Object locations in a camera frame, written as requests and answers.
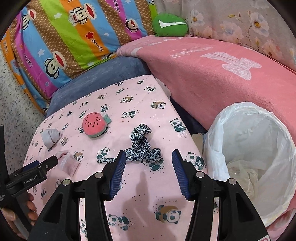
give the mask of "metal screw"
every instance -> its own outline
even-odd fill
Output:
[[[199,178],[202,178],[202,177],[205,176],[205,174],[203,172],[197,172],[196,176],[199,177]]]
[[[231,185],[234,185],[234,184],[237,183],[237,181],[236,181],[235,179],[233,179],[233,178],[230,178],[228,181],[229,181],[229,183],[230,183]]]
[[[70,180],[69,179],[65,179],[65,180],[63,180],[63,185],[64,186],[67,186],[67,185],[69,185],[70,184]]]
[[[97,172],[95,175],[94,175],[95,178],[102,178],[103,177],[103,173],[101,172]]]

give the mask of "finger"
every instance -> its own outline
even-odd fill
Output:
[[[10,210],[10,209],[7,209],[7,208],[3,208],[1,209],[2,213],[3,213],[3,216],[5,217],[5,219],[7,221],[15,221],[16,220],[16,215],[15,213]]]
[[[29,212],[28,217],[29,217],[29,219],[36,221],[38,218],[38,214],[36,212]]]
[[[9,224],[9,226],[11,227],[11,229],[13,230],[13,232],[15,232],[16,234],[19,233],[19,230],[17,229],[16,225],[14,224],[14,222],[12,221],[7,221],[7,223]]]
[[[34,196],[31,193],[28,192],[28,196],[29,196],[29,200],[31,202],[34,201]]]
[[[32,210],[32,211],[36,211],[36,206],[33,202],[31,201],[27,201],[27,207]]]

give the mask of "pink cloth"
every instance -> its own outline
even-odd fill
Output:
[[[107,113],[112,120],[108,130],[97,138],[88,137],[81,128],[84,116],[91,112]],[[97,163],[98,155],[113,158],[121,149],[130,148],[130,133],[141,123],[152,130],[146,137],[152,148],[161,149],[164,161],[157,162],[158,166],[153,167],[149,166],[150,163],[126,164],[118,194],[112,202],[105,202],[113,240],[185,240],[193,202],[187,202],[181,194],[172,165],[172,152],[179,149],[182,158],[189,161],[198,160],[200,152],[152,75],[95,91],[41,123],[29,147],[25,165],[34,160],[45,160],[61,150],[70,150],[80,164],[73,177],[58,166],[54,167],[48,172],[46,181],[30,190],[35,197],[37,212],[41,212],[63,179],[70,178],[74,182],[85,180],[102,171],[104,164]],[[43,146],[40,134],[48,126],[62,131],[62,139],[50,150]],[[207,173],[206,166],[198,167]],[[86,240],[83,199],[80,204],[81,238]],[[171,219],[157,220],[155,213],[162,209],[161,205],[167,206],[165,210],[176,210],[174,223]],[[128,220],[128,224],[118,221],[123,219]],[[215,209],[212,241],[217,240],[217,224],[218,212]]]
[[[147,36],[123,45],[117,55],[143,59],[206,129],[225,107],[250,101],[273,112],[296,140],[296,75],[263,54],[213,39]],[[287,211],[296,208],[295,200]],[[278,235],[273,232],[272,240]]]

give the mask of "human hand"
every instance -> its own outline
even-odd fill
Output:
[[[31,219],[31,225],[34,226],[35,224],[35,221],[37,220],[38,218],[38,214],[36,213],[36,206],[35,204],[33,203],[34,201],[34,196],[31,194],[31,193],[28,193],[28,197],[29,197],[29,200],[27,201],[27,206],[28,208],[31,210],[29,213],[28,213],[28,217],[29,219]],[[10,209],[7,209],[7,208],[3,208],[1,209],[2,213],[3,213],[3,216],[5,217],[6,221],[8,222],[9,226],[11,227],[11,229],[21,238],[25,239],[23,237],[23,235],[20,233],[20,231],[17,229],[17,227],[15,226],[14,224],[14,221],[16,220],[17,218],[17,215]]]

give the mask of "white plastic bag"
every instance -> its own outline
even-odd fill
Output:
[[[250,162],[258,169],[252,203],[265,226],[283,214],[296,189],[296,147],[284,124],[272,112],[251,102],[235,103],[222,110],[205,142],[211,178],[230,178],[227,164]]]

